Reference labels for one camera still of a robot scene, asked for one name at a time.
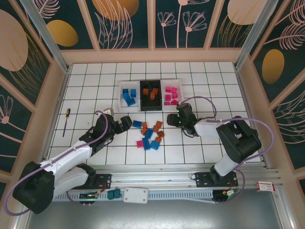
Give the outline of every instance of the black tray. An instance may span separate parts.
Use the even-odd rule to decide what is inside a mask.
[[[148,95],[143,94],[143,88],[148,89]],[[158,94],[154,100],[150,99],[153,88],[158,88]],[[161,111],[162,93],[160,80],[141,80],[140,81],[140,104],[141,111]]]

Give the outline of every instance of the pink block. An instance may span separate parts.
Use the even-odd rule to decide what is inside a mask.
[[[177,105],[177,104],[178,104],[178,101],[175,99],[171,102],[171,105]]]
[[[170,94],[165,95],[165,101],[171,101],[171,95]]]
[[[142,141],[142,140],[141,140],[141,141],[137,141],[137,147],[138,147],[138,148],[144,147],[143,141]]]
[[[177,90],[178,90],[178,88],[176,88],[176,87],[172,87],[172,91],[171,91],[171,93],[176,93],[176,92],[177,92]]]
[[[166,87],[165,92],[168,92],[168,93],[172,92],[172,88],[171,87]]]
[[[177,92],[172,94],[172,99],[176,99],[176,98],[178,98],[178,93]]]

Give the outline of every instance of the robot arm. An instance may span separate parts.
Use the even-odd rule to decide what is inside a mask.
[[[210,175],[215,183],[262,147],[257,131],[251,129],[244,120],[212,123],[203,118],[197,119],[190,104],[183,103],[176,109],[178,114],[167,116],[168,125],[181,127],[192,136],[213,136],[221,139],[227,154],[211,167]]]
[[[113,140],[115,134],[123,133],[132,126],[132,121],[128,116],[121,118],[122,123],[115,122],[110,114],[106,114],[106,118],[108,121],[107,131],[98,141],[86,145],[86,143],[99,138],[105,131],[106,120],[102,115],[98,118],[96,125],[91,127],[80,137],[78,142],[66,151],[40,164],[29,162],[24,167],[20,179],[40,167],[51,165],[17,185],[13,191],[13,197],[38,214],[44,211],[53,198],[59,194],[86,182],[92,185],[95,182],[95,170],[80,163],[104,148],[105,143]]]

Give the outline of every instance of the gray floor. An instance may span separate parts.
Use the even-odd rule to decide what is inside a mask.
[[[192,201],[147,204],[99,202],[90,208],[53,202],[32,214],[27,229],[278,229],[282,228],[271,193],[246,190],[224,205]]]

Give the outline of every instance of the flower illustration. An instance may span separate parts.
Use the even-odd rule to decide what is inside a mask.
[[[185,47],[187,48],[187,39],[189,32],[204,30],[207,28],[207,24],[204,23],[204,13],[194,12],[190,17],[190,12],[183,13],[183,22],[186,31],[186,42]]]
[[[4,125],[9,124],[16,129],[25,132],[25,130],[13,125],[12,123],[10,123],[10,114],[11,114],[12,108],[13,108],[13,99],[8,96],[6,98],[6,102],[5,102],[4,96],[0,95],[0,124],[4,124]],[[6,135],[5,133],[2,133],[2,132],[0,132],[0,135],[3,136],[3,137],[6,137],[6,138],[8,138],[12,141],[18,142],[18,143],[22,142],[19,139],[16,139],[12,136]]]
[[[177,23],[177,48],[179,48],[179,25],[180,25],[180,15],[181,15],[182,6],[202,4],[202,3],[207,3],[209,1],[210,0],[178,0],[180,7],[179,7],[178,23]]]
[[[9,96],[6,103],[3,95],[0,95],[0,123],[7,124],[10,120],[10,113],[13,107],[13,99]]]
[[[161,23],[161,26],[162,26],[164,44],[165,44],[165,47],[167,48],[165,33],[164,33],[164,27],[175,25],[175,24],[177,24],[177,21],[174,20],[175,17],[173,15],[173,12],[171,12],[171,13],[166,12],[164,14],[162,12],[160,12],[160,13],[158,13],[158,19],[159,19],[159,22]]]

